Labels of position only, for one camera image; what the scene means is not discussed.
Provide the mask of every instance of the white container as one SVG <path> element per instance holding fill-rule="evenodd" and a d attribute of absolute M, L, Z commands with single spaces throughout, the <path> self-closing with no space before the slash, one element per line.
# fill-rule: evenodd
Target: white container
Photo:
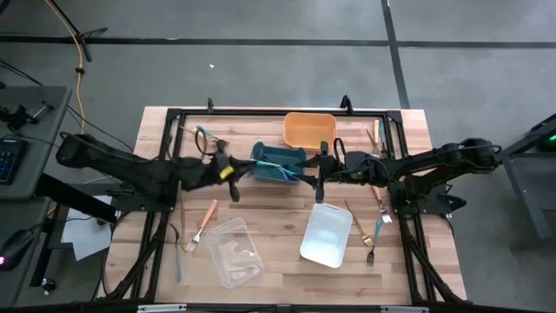
<path fill-rule="evenodd" d="M 216 271 L 226 288 L 247 282 L 264 270 L 245 220 L 236 217 L 205 236 Z"/>
<path fill-rule="evenodd" d="M 334 269 L 339 268 L 346 252 L 353 218 L 348 210 L 330 204 L 313 205 L 301 243 L 301 256 Z"/>

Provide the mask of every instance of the orange plastic bin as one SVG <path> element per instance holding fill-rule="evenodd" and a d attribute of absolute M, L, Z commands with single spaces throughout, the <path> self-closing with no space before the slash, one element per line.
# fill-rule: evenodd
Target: orange plastic bin
<path fill-rule="evenodd" d="M 320 150 L 321 142 L 336 138 L 336 119 L 330 114 L 291 112 L 284 118 L 284 141 L 293 148 Z"/>

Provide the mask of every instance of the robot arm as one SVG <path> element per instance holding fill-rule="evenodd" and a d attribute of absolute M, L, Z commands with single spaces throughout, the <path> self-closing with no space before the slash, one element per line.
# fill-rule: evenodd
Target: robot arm
<path fill-rule="evenodd" d="M 63 133 L 63 143 L 56 153 L 56 160 L 72 168 L 90 167 L 132 184 L 144 196 L 165 202 L 175 193 L 173 186 L 182 183 L 183 190 L 195 190 L 213 184 L 228 182 L 233 201 L 239 201 L 235 183 L 253 169 L 256 161 L 238 160 L 228 156 L 223 145 L 217 144 L 217 152 L 209 164 L 195 157 L 179 157 L 173 160 L 145 159 L 117 150 L 97 141 L 90 135 Z M 339 143 L 344 152 L 344 162 L 336 149 Z M 461 143 L 448 143 L 399 160 L 377 159 L 363 151 L 345 152 L 340 138 L 334 140 L 334 156 L 328 154 L 328 145 L 321 144 L 321 154 L 298 163 L 301 167 L 319 167 L 319 176 L 300 175 L 302 181 L 316 190 L 316 202 L 324 198 L 324 183 L 372 184 L 386 187 L 405 177 L 408 199 L 426 196 L 438 185 L 457 176 L 474 173 L 486 174 L 495 170 L 501 161 L 496 156 L 499 146 L 479 138 L 469 138 Z M 432 170 L 423 176 L 414 173 Z"/>
<path fill-rule="evenodd" d="M 240 195 L 235 182 L 255 166 L 255 161 L 237 160 L 223 149 L 212 156 L 209 164 L 195 157 L 149 160 L 112 148 L 90 135 L 62 135 L 64 140 L 56 153 L 61 165 L 98 170 L 132 184 L 138 193 L 162 203 L 171 199 L 177 182 L 187 191 L 228 182 L 230 195 L 237 202 Z"/>
<path fill-rule="evenodd" d="M 336 145 L 344 151 L 344 162 L 340 161 Z M 334 156 L 328 154 L 327 143 L 321 144 L 321 154 L 317 154 L 298 166 L 319 166 L 319 176 L 299 176 L 316 190 L 316 202 L 324 197 L 324 183 L 356 183 L 386 187 L 405 177 L 407 197 L 426 196 L 435 186 L 446 183 L 457 176 L 473 173 L 486 174 L 495 170 L 501 161 L 496 156 L 500 146 L 480 138 L 468 138 L 461 143 L 448 143 L 399 160 L 377 159 L 363 151 L 345 152 L 340 138 L 334 140 Z M 423 176 L 413 174 L 432 170 Z"/>

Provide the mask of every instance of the wooden tabletop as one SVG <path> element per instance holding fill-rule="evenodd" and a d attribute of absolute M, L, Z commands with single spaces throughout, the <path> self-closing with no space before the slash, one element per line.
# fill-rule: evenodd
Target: wooden tabletop
<path fill-rule="evenodd" d="M 136 143 L 137 155 L 147 158 L 158 155 L 166 110 L 167 107 L 145 108 Z M 401 112 L 410 154 L 430 150 L 432 147 L 424 111 Z M 338 117 L 337 135 L 344 140 L 347 150 L 370 151 L 365 129 L 371 130 L 373 123 L 372 117 Z M 259 141 L 270 146 L 286 147 L 282 139 L 283 117 L 187 117 L 186 127 L 194 128 L 196 125 L 229 141 L 228 152 L 240 159 L 249 159 L 253 145 Z M 184 134 L 182 156 L 200 156 L 194 137 L 188 132 Z M 178 249 L 182 280 L 177 282 L 175 234 L 168 227 L 156 292 L 157 302 L 411 303 L 400 228 L 392 212 L 394 222 L 382 227 L 373 268 L 366 264 L 369 249 L 361 241 L 358 229 L 353 226 L 342 266 L 331 269 L 300 256 L 301 241 L 314 204 L 314 191 L 309 185 L 264 183 L 246 176 L 238 183 L 238 187 L 241 193 L 239 203 L 231 202 L 227 184 L 183 192 L 178 197 L 179 203 L 170 216 L 170 222 L 180 231 L 181 243 L 187 245 L 198 231 L 212 200 L 218 200 L 218 209 L 208 222 L 207 230 L 234 217 L 242 217 L 261 255 L 263 273 L 231 290 L 222 287 L 202 237 L 194 253 L 185 254 L 182 249 Z M 386 189 L 382 190 L 382 196 L 386 199 L 385 204 L 389 205 Z M 373 234 L 380 216 L 370 186 L 325 185 L 325 203 L 345 207 L 344 200 L 348 201 L 363 229 Z M 140 212 L 129 214 L 116 229 L 106 264 L 109 290 L 115 288 L 136 260 L 145 216 L 145 213 Z M 422 220 L 431 263 L 452 290 L 466 298 L 450 228 L 439 216 L 423 216 Z M 420 292 L 426 295 L 421 267 L 415 268 Z M 149 278 L 149 272 L 150 263 L 145 270 L 145 281 Z"/>

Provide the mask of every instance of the blue container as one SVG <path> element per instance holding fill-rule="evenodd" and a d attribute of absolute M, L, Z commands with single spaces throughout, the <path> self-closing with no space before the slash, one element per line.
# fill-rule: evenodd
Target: blue container
<path fill-rule="evenodd" d="M 305 173 L 305 169 L 294 166 L 294 164 L 306 161 L 307 153 L 303 148 L 297 150 L 290 150 L 285 148 L 268 147 L 264 143 L 256 143 L 251 152 L 251 158 L 257 161 L 269 162 L 279 164 L 284 169 L 294 172 L 295 174 Z M 284 176 L 284 173 L 272 166 L 257 165 L 251 170 L 251 173 L 256 179 L 276 182 L 276 183 L 289 183 L 298 184 L 299 179 L 294 179 L 290 176 Z"/>

